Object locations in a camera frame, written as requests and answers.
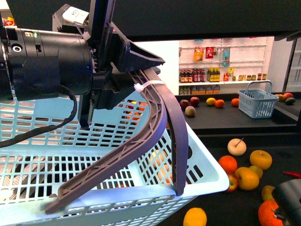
red object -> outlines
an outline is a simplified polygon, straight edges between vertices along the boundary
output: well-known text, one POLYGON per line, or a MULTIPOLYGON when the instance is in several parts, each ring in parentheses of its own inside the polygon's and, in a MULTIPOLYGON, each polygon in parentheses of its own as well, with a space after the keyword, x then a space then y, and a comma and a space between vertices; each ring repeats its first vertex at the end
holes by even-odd
POLYGON ((7 21, 5 22, 5 26, 15 26, 15 22, 12 21, 12 20, 7 20, 7 21))
POLYGON ((293 171, 283 171, 284 174, 292 176, 294 178, 301 179, 301 173, 293 172, 293 171))
POLYGON ((206 59, 212 59, 213 58, 213 47, 206 47, 206 59))

yellow apple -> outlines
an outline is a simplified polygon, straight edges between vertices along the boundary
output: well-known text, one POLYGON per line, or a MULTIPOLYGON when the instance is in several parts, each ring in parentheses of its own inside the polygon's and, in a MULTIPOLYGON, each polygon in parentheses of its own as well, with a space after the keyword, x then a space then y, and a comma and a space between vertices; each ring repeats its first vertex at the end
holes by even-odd
POLYGON ((272 164, 272 156, 263 150, 256 150, 250 155, 250 163, 259 166, 262 170, 266 170, 272 164))
POLYGON ((228 151, 234 156, 241 156, 246 152, 246 144, 241 139, 232 139, 228 143, 228 151))
POLYGON ((259 177, 248 167, 240 167, 235 171, 238 178, 238 187, 245 191, 251 191, 257 188, 259 184, 259 177))
POLYGON ((266 185, 265 187, 263 187, 261 192, 263 201, 274 200, 274 197, 272 196, 272 192, 274 189, 275 187, 271 185, 266 185))
POLYGON ((250 166, 249 168, 252 169, 252 170, 254 170, 254 172, 259 177, 259 180, 262 178, 262 176, 263 176, 263 170, 259 166, 250 166))

light blue plastic basket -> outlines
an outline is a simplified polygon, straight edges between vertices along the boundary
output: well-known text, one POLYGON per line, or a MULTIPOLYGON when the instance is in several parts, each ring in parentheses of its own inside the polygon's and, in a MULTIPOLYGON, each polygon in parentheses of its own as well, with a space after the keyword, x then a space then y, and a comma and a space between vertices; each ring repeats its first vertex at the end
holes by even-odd
POLYGON ((268 91, 249 89, 249 86, 254 82, 250 82, 245 90, 238 91, 239 110, 253 119, 270 118, 273 114, 276 102, 279 99, 279 97, 271 94, 273 85, 270 81, 260 82, 269 83, 268 91))
MULTIPOLYGON (((59 186, 139 132, 148 118, 145 100, 134 92, 113 110, 95 111, 89 129, 78 121, 22 144, 0 149, 0 225, 154 226, 198 195, 226 190, 226 173, 189 126, 184 194, 169 184, 170 138, 164 132, 145 155, 63 210, 45 214, 59 186)), ((66 98, 1 104, 1 139, 69 116, 66 98)))

green apple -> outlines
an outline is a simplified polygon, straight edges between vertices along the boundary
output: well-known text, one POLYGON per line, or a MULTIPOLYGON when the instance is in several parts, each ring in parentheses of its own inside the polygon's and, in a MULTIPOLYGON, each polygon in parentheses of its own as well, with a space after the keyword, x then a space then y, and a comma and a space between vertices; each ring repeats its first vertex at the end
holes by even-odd
POLYGON ((259 177, 259 179, 262 178, 262 176, 263 176, 263 170, 259 166, 250 166, 249 168, 252 169, 257 174, 257 176, 259 177))
POLYGON ((273 187, 271 185, 266 185, 265 187, 263 187, 262 192, 261 192, 263 201, 274 200, 274 197, 272 196, 272 192, 274 189, 275 189, 275 187, 273 187))

red apple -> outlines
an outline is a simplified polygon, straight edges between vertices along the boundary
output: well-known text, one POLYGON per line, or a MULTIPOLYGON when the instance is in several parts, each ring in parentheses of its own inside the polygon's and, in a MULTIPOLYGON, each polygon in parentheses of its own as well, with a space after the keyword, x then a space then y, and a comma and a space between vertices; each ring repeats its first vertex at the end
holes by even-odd
POLYGON ((199 98, 198 98, 198 97, 192 97, 192 98, 190 99, 190 104, 191 104, 191 106, 193 106, 193 107, 197 107, 198 104, 199 104, 199 98))
POLYGON ((225 191, 226 193, 234 192, 238 188, 238 178, 234 173, 226 171, 229 178, 229 187, 225 191))
POLYGON ((180 101, 180 107, 182 111, 185 111, 185 109, 190 105, 188 100, 181 100, 180 101))

